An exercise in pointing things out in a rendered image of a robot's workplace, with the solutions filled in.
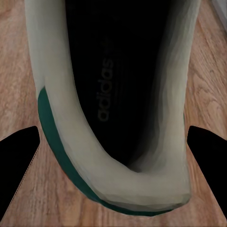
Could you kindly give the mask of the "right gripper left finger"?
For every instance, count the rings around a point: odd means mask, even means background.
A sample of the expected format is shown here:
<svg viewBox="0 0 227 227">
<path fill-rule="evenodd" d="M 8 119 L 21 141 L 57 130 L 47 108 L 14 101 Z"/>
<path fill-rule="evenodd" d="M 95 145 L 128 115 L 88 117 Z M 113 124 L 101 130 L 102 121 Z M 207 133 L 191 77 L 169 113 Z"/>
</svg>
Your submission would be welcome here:
<svg viewBox="0 0 227 227">
<path fill-rule="evenodd" d="M 0 222 L 40 144 L 37 126 L 0 141 Z"/>
</svg>

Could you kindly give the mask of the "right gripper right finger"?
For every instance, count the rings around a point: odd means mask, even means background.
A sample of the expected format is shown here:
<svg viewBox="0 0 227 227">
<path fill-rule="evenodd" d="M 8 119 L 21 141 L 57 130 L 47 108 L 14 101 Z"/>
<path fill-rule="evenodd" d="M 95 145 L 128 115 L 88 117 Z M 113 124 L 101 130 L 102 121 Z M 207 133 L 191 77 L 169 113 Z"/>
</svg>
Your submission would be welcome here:
<svg viewBox="0 0 227 227">
<path fill-rule="evenodd" d="M 227 141 L 195 126 L 186 141 L 227 219 Z"/>
</svg>

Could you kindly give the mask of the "gym shoe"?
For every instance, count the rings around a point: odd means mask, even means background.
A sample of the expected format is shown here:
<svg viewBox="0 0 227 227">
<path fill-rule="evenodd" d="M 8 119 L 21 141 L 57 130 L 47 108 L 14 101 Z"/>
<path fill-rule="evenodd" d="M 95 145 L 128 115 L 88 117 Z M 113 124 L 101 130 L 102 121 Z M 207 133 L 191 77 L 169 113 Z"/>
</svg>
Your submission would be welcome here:
<svg viewBox="0 0 227 227">
<path fill-rule="evenodd" d="M 24 0 L 38 114 L 85 197 L 153 217 L 192 197 L 184 102 L 201 0 Z"/>
</svg>

